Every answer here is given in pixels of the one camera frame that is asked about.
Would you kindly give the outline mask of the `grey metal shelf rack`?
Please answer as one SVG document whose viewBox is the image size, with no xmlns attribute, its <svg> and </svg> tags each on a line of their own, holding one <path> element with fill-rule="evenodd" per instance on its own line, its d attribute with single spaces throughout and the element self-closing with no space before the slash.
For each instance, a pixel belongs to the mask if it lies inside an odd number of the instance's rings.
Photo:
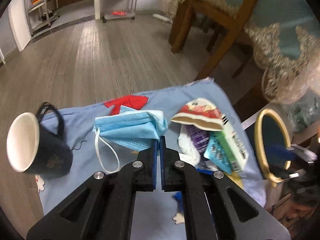
<svg viewBox="0 0 320 240">
<path fill-rule="evenodd" d="M 58 0 L 24 0 L 27 24 L 31 36 L 50 28 L 60 17 Z"/>
</svg>

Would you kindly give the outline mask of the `wooden chair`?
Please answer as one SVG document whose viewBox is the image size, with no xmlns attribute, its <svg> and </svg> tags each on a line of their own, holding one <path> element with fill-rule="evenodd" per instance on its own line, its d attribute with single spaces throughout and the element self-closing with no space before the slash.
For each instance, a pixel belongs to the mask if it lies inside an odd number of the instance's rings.
<svg viewBox="0 0 320 240">
<path fill-rule="evenodd" d="M 239 34 L 244 31 L 244 26 L 258 0 L 242 0 L 238 9 L 233 11 L 227 9 L 228 4 L 225 0 L 216 1 L 216 3 L 208 0 L 184 1 L 178 6 L 177 15 L 171 28 L 169 43 L 172 53 L 178 53 L 184 47 L 196 14 L 202 14 L 215 23 L 215 30 L 208 44 L 208 50 L 213 47 L 219 35 L 223 31 L 225 32 L 220 45 L 210 55 L 208 62 L 195 77 L 196 80 L 204 79 L 213 72 Z"/>
</svg>

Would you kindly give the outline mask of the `teal bin with yellow rim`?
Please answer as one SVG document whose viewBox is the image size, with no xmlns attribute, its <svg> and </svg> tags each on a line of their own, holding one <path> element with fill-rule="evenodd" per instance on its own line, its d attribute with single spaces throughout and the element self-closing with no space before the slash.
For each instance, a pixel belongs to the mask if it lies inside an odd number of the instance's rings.
<svg viewBox="0 0 320 240">
<path fill-rule="evenodd" d="M 268 177 L 269 166 L 276 165 L 289 169 L 290 160 L 282 159 L 266 152 L 268 146 L 280 145 L 285 148 L 291 146 L 291 139 L 287 127 L 280 115 L 273 109 L 266 108 L 259 112 L 254 124 L 254 149 L 259 168 L 265 179 L 276 187 L 284 180 L 272 180 Z"/>
</svg>

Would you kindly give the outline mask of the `blue face mask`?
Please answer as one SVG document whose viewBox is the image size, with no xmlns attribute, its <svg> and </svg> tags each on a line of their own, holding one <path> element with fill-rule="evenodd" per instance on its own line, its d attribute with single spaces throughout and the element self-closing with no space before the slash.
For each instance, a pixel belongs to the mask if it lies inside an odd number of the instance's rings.
<svg viewBox="0 0 320 240">
<path fill-rule="evenodd" d="M 136 111 L 136 109 L 121 105 L 119 114 L 125 114 L 127 112 L 132 112 L 132 111 Z"/>
<path fill-rule="evenodd" d="M 167 130 L 168 122 L 163 112 L 159 110 L 136 110 L 125 114 L 96 117 L 93 125 L 94 147 L 101 168 L 106 173 L 120 170 L 118 154 L 110 142 L 140 152 L 150 148 L 154 140 L 159 142 Z M 99 151 L 101 142 L 116 158 L 117 168 L 113 171 L 107 170 L 103 165 Z"/>
</svg>

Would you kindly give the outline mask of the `light blue cartoon cloth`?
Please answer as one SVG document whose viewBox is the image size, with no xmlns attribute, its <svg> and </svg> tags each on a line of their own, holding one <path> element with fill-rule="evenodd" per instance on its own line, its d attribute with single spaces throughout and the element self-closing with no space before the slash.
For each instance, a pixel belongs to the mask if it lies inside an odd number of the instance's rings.
<svg viewBox="0 0 320 240">
<path fill-rule="evenodd" d="M 261 206 L 265 205 L 263 177 L 252 146 L 227 95 L 213 79 L 207 78 L 183 86 L 148 91 L 144 92 L 144 96 L 148 98 L 145 108 L 162 111 L 167 120 L 170 120 L 183 105 L 197 98 L 205 98 L 214 103 L 228 117 L 249 153 L 248 162 L 240 174 L 245 192 Z M 117 166 L 123 166 L 136 159 L 134 154 L 118 145 L 114 146 L 114 152 L 105 145 L 100 145 L 101 157 L 97 157 L 94 148 L 94 119 L 109 113 L 110 109 L 103 103 L 60 110 L 65 121 L 66 141 L 73 152 L 73 163 L 69 174 L 62 178 L 38 180 L 44 213 L 49 213 L 94 172 L 103 169 L 113 171 Z M 177 202 L 173 193 L 162 191 L 160 185 L 157 185 L 153 192 L 137 193 L 131 238 L 185 239 L 184 225 L 177 225 L 173 221 L 176 212 Z"/>
</svg>

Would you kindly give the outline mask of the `green white carton box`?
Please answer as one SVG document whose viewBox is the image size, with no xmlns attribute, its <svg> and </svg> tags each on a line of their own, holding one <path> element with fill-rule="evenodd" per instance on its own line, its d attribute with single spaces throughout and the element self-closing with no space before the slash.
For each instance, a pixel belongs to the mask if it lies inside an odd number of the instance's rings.
<svg viewBox="0 0 320 240">
<path fill-rule="evenodd" d="M 247 164 L 249 153 L 225 114 L 222 114 L 222 129 L 216 131 L 215 136 L 224 149 L 232 170 L 237 173 L 242 172 Z"/>
</svg>

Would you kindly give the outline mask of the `red beige paper cup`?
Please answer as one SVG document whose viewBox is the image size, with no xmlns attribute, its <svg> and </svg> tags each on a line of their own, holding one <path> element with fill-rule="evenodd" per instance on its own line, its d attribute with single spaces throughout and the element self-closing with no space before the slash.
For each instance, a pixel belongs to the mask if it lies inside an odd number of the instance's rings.
<svg viewBox="0 0 320 240">
<path fill-rule="evenodd" d="M 223 130 L 221 111 L 205 98 L 198 98 L 186 103 L 171 118 L 171 121 L 182 125 L 193 125 L 204 131 Z"/>
</svg>

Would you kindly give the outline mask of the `black mug white inside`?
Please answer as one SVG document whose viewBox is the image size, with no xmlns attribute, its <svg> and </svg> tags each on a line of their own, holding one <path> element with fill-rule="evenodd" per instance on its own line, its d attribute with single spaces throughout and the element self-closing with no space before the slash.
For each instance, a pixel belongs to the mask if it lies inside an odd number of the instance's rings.
<svg viewBox="0 0 320 240">
<path fill-rule="evenodd" d="M 55 133 L 41 124 L 48 111 L 57 118 Z M 44 102 L 37 113 L 25 112 L 14 119 L 7 134 L 7 158 L 18 173 L 51 179 L 70 172 L 73 154 L 65 142 L 65 122 L 55 106 Z"/>
</svg>

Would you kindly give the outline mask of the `purple plastic bottle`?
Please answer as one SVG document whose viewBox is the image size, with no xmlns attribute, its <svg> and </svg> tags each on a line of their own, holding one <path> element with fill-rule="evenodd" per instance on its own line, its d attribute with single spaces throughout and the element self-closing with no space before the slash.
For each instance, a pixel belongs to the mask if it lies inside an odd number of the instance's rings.
<svg viewBox="0 0 320 240">
<path fill-rule="evenodd" d="M 203 155 L 208 146 L 209 132 L 201 130 L 193 125 L 187 125 L 186 128 L 194 147 L 197 149 L 200 155 Z"/>
</svg>

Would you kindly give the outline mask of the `white power strip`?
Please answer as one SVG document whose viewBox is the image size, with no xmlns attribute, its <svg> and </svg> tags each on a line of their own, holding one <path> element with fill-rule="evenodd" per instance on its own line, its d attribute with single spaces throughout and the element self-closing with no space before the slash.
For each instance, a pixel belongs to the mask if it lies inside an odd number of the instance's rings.
<svg viewBox="0 0 320 240">
<path fill-rule="evenodd" d="M 165 23 L 172 24 L 172 19 L 169 18 L 169 17 L 163 16 L 163 15 L 160 15 L 160 14 L 153 14 L 152 16 L 154 18 L 158 19 L 158 20 L 161 20 L 161 21 L 165 22 Z"/>
</svg>

